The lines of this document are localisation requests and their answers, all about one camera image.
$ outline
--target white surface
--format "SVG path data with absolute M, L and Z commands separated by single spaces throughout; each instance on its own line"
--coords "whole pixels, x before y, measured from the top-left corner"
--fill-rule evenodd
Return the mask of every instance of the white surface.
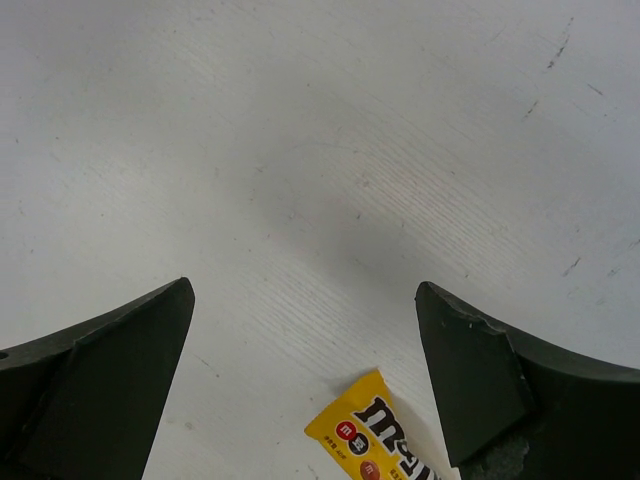
M 376 365 L 446 465 L 425 279 L 640 367 L 639 24 L 622 0 L 2 2 L 0 347 L 188 276 L 161 480 L 342 478 L 302 430 Z

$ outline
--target wood grain texture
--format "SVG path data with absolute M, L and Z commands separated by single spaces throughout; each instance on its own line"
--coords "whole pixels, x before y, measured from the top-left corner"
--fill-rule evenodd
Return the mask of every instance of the wood grain texture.
M 0 347 L 186 275 L 146 478 L 339 478 L 302 430 L 378 365 L 444 472 L 420 281 L 640 367 L 639 21 L 617 0 L 3 2 Z

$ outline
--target scratch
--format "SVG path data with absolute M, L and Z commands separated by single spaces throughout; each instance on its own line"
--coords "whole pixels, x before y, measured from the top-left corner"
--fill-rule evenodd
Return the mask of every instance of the scratch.
M 529 109 L 529 111 L 524 114 L 524 117 L 522 117 L 523 120 L 526 120 L 527 118 L 529 118 L 529 115 L 533 113 L 535 108 L 538 106 L 538 103 L 540 103 L 540 100 L 536 100 L 535 102 L 533 102 L 533 105 L 531 105 L 531 108 Z
M 473 138 L 471 138 L 469 135 L 467 135 L 466 133 L 464 133 L 462 130 L 458 130 L 456 127 L 454 127 L 453 125 L 451 125 L 449 122 L 447 122 L 446 120 L 442 120 L 445 125 L 447 125 L 447 127 L 449 127 L 451 130 L 454 130 L 456 132 L 458 132 L 460 135 L 462 135 L 464 138 L 466 138 L 467 140 L 469 140 L 470 142 L 473 142 Z
M 574 107 L 576 107 L 578 110 L 580 110 L 582 113 L 584 113 L 587 117 L 590 117 L 591 115 L 589 114 L 589 112 L 587 112 L 584 108 L 582 108 L 580 105 L 578 105 L 576 102 L 574 102 L 573 100 L 571 101 L 571 103 L 573 104 Z
M 303 148 L 303 147 L 328 147 L 328 148 L 335 148 L 337 150 L 349 150 L 351 153 L 358 153 L 357 150 L 353 150 L 351 147 L 347 147 L 345 145 L 339 145 L 336 143 L 328 143 L 328 142 L 305 142 L 305 143 L 301 143 L 300 145 L 294 146 L 290 151 L 293 151 L 297 148 Z
M 556 52 L 554 57 L 549 62 L 549 65 L 547 65 L 547 70 L 551 70 L 554 67 L 556 62 L 560 59 L 560 56 L 562 56 L 562 53 L 564 52 L 564 49 L 567 48 L 567 45 L 569 44 L 569 39 L 571 38 L 571 34 L 569 33 L 569 29 L 571 28 L 571 24 L 573 23 L 573 18 L 574 17 L 571 17 L 571 20 L 569 20 L 569 23 L 567 23 L 567 26 L 564 28 L 564 30 L 562 32 L 562 35 L 564 36 L 564 40 L 562 41 L 562 45 L 560 45 L 560 48 L 558 49 L 558 51 Z
M 198 360 L 200 360 L 202 363 L 204 363 L 207 367 L 209 367 L 211 370 L 213 370 L 213 367 L 209 364 L 209 362 L 207 362 L 205 359 L 199 357 L 198 355 L 196 355 L 195 353 L 192 353 L 192 355 L 194 357 L 196 357 Z
M 309 469 L 309 471 L 311 472 L 311 474 L 314 476 L 315 480 L 320 480 L 320 477 L 318 476 L 318 474 L 316 473 L 316 471 L 311 468 L 311 465 L 307 465 L 307 468 Z
M 578 257 L 578 259 L 575 262 L 573 262 L 573 264 L 564 271 L 562 276 L 563 277 L 568 276 L 573 271 L 573 269 L 578 266 L 578 264 L 580 263 L 580 260 L 582 260 L 582 257 Z
M 587 87 L 589 87 L 591 90 L 593 90 L 594 92 L 596 92 L 598 95 L 604 97 L 604 93 L 602 93 L 602 90 L 598 90 L 596 87 L 594 87 L 593 85 L 591 85 L 590 83 L 587 83 Z
M 487 45 L 489 45 L 491 42 L 493 42 L 494 40 L 496 40 L 500 35 L 502 35 L 502 32 L 504 32 L 506 29 L 507 29 L 507 25 L 505 25 L 504 27 L 502 27 L 498 33 L 496 33 L 493 37 L 491 37 L 489 40 L 487 40 L 486 42 L 484 42 L 484 46 L 486 47 L 486 46 L 487 46 Z

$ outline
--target yellow candy wrapper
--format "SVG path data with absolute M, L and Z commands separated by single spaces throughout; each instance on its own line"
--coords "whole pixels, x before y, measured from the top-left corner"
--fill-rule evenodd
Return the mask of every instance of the yellow candy wrapper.
M 378 370 L 353 384 L 304 431 L 354 480 L 439 480 L 409 451 Z

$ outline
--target black plastic part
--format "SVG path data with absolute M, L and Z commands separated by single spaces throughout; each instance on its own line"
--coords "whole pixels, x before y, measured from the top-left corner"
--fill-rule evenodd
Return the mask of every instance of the black plastic part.
M 193 306 L 183 278 L 4 350 L 0 479 L 142 478 Z
M 640 479 L 640 371 L 554 346 L 432 283 L 416 305 L 463 480 Z

